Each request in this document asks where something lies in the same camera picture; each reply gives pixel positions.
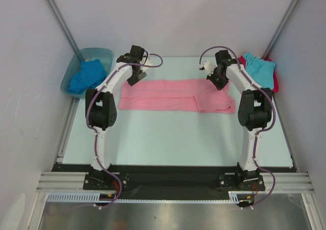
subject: black strip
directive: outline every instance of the black strip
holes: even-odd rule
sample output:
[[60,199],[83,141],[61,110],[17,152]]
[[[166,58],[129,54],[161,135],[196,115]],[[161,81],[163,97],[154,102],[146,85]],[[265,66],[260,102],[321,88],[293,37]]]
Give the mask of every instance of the black strip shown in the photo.
[[[274,173],[296,172],[295,167],[263,167]],[[52,172],[88,172],[90,165],[54,164]],[[236,166],[153,166],[112,165],[110,171],[123,173],[233,173]]]
[[91,165],[59,164],[53,165],[52,172],[88,172]]
[[203,173],[130,173],[121,199],[226,200],[217,175]]

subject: light blue table surface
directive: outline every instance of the light blue table surface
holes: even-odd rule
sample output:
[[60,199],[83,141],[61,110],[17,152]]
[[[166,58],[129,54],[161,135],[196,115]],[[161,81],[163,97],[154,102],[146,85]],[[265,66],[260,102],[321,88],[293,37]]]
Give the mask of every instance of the light blue table surface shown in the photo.
[[[152,60],[154,64],[159,63],[158,58]],[[204,79],[206,74],[199,70],[198,60],[195,57],[164,58],[163,66],[148,69],[145,79]],[[238,107],[240,93],[233,84],[229,93]],[[120,94],[115,98],[117,106],[119,100]],[[118,109],[117,121],[106,135],[105,156],[110,156],[113,164],[120,165],[234,166],[241,155],[242,133],[237,113]],[[63,163],[91,164],[93,158],[93,131],[86,126],[85,100],[81,99]],[[275,127],[263,134],[259,163],[261,166],[292,167],[278,117]]]

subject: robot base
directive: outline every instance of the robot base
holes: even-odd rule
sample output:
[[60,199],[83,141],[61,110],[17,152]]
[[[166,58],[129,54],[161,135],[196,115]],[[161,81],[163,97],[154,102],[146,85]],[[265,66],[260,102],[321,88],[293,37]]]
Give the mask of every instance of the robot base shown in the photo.
[[[128,186],[129,177],[128,174],[120,173],[116,175],[122,183],[122,190],[126,190]],[[95,190],[95,191],[102,191],[102,190],[115,190],[116,187],[113,184],[115,179],[107,174],[104,170],[96,170],[93,167],[90,167],[89,172],[85,175],[84,190]]]
[[219,190],[221,191],[265,191],[263,177],[259,170],[247,171],[242,170],[239,163],[234,174],[219,175]]
[[220,175],[219,176],[219,190],[221,191],[253,191],[253,185],[257,187],[258,191],[265,191],[265,184],[263,177],[260,175],[258,179],[252,181],[239,182],[236,175]]

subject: red cloth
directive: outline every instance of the red cloth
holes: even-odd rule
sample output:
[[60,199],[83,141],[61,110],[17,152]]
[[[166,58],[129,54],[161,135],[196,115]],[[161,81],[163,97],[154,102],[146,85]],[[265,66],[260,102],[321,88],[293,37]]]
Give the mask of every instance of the red cloth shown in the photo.
[[[246,60],[243,56],[239,57],[241,63],[244,65],[244,68],[246,68]],[[274,79],[274,89],[272,90],[274,93],[278,92],[279,91],[279,82],[277,81],[277,77],[276,77],[276,73],[274,71],[274,74],[273,74],[273,79]]]

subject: black mounting plate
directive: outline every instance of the black mounting plate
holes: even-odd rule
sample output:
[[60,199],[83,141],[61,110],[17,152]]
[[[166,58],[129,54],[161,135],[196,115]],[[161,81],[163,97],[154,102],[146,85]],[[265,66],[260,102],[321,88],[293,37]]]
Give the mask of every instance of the black mounting plate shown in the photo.
[[252,192],[252,185],[255,184],[258,191],[265,191],[263,176],[259,175],[257,180],[241,182],[238,184],[234,174],[219,175],[219,190],[220,191],[248,191]]
[[[128,174],[119,174],[116,176],[122,182],[122,190],[126,190],[128,187],[128,181],[129,181]],[[113,182],[113,178],[110,182],[109,181],[101,181],[101,180],[97,180],[97,179],[91,177],[91,175],[89,173],[86,173],[83,189],[84,190],[94,190],[94,191],[115,190],[116,187],[112,182]]]

